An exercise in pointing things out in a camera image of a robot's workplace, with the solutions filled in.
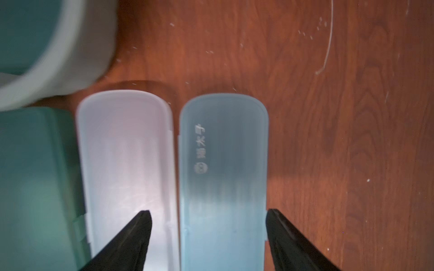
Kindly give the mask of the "clear pencil case with label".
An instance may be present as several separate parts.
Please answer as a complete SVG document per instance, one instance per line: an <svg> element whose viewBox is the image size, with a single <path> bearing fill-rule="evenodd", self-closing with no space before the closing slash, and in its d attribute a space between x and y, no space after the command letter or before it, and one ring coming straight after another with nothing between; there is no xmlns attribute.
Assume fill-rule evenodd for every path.
<svg viewBox="0 0 434 271"><path fill-rule="evenodd" d="M172 111L156 95L109 90L76 112L86 226L96 256L140 211L152 230L147 271L180 269Z"/></svg>

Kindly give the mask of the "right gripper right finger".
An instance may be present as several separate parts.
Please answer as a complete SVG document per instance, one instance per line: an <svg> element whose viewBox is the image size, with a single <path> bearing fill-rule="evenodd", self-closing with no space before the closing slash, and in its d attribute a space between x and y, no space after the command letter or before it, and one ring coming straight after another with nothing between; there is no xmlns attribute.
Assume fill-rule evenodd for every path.
<svg viewBox="0 0 434 271"><path fill-rule="evenodd" d="M269 209L266 229L276 271L338 271L279 210Z"/></svg>

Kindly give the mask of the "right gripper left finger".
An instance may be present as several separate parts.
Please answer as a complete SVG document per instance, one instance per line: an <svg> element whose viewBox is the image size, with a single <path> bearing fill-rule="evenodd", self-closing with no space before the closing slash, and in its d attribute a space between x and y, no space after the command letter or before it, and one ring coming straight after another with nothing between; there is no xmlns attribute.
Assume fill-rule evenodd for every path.
<svg viewBox="0 0 434 271"><path fill-rule="evenodd" d="M89 263L83 271L143 271L152 218L140 211Z"/></svg>

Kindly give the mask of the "blue pencil case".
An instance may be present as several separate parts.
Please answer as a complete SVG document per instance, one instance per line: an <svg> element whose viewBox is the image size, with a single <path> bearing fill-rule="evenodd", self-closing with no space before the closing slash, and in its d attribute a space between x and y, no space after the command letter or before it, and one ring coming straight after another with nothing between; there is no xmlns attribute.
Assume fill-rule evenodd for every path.
<svg viewBox="0 0 434 271"><path fill-rule="evenodd" d="M257 99L208 94L179 122L181 269L264 268L269 116Z"/></svg>

